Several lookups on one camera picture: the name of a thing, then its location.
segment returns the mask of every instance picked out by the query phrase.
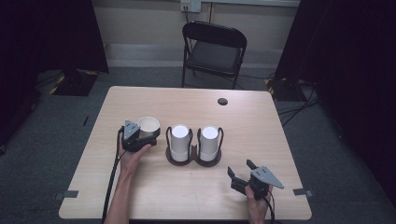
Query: black grommet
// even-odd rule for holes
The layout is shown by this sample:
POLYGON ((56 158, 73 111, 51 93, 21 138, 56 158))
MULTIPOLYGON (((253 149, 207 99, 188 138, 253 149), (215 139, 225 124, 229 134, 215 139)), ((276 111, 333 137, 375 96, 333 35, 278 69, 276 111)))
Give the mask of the black grommet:
POLYGON ((228 104, 228 100, 225 98, 219 98, 218 99, 218 103, 219 105, 227 105, 228 104))

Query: tape piece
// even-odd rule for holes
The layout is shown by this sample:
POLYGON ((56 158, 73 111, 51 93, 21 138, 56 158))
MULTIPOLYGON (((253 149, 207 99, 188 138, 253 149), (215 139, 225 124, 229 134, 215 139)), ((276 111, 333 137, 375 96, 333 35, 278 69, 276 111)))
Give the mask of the tape piece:
POLYGON ((294 189, 293 190, 294 195, 298 196, 298 195, 305 195, 307 198, 313 197, 314 196, 314 192, 309 189, 309 190, 305 190, 305 189, 294 189))
POLYGON ((67 190, 64 193, 57 193, 53 199, 62 201, 64 198, 77 198, 78 190, 67 190))

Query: human arm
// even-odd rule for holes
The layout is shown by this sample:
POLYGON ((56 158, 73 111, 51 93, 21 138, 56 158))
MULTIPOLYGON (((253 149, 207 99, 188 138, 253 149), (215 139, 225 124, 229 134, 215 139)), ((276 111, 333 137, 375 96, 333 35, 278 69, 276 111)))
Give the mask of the human arm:
MULTIPOLYGON (((270 185, 269 191, 272 191, 273 186, 270 185)), ((247 195, 247 210, 248 210, 248 222, 250 224, 265 224, 265 215, 267 214, 268 204, 264 199, 256 201, 254 198, 254 191, 251 187, 245 187, 245 193, 247 195)), ((267 194, 266 199, 271 202, 270 193, 267 194)))
POLYGON ((137 170, 140 158, 151 148, 145 145, 136 153, 131 153, 122 148, 120 144, 120 175, 114 190, 113 199, 106 216, 105 223, 128 223, 129 222, 129 201, 131 198, 131 186, 134 174, 137 170))

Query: black pen on floor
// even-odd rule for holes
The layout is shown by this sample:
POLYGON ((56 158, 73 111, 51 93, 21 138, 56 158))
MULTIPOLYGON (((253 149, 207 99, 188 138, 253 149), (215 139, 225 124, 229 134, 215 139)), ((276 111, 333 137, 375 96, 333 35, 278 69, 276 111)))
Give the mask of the black pen on floor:
POLYGON ((87 124, 88 118, 89 118, 89 116, 87 116, 87 118, 85 118, 84 124, 82 126, 85 126, 87 124))

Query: chair backrest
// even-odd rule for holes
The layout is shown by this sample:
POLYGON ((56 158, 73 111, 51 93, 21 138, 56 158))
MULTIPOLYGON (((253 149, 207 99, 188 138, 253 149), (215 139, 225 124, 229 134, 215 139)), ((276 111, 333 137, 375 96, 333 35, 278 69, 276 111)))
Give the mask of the chair backrest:
POLYGON ((248 41, 237 29, 205 21, 192 21, 183 26, 183 37, 207 43, 245 49, 248 41))

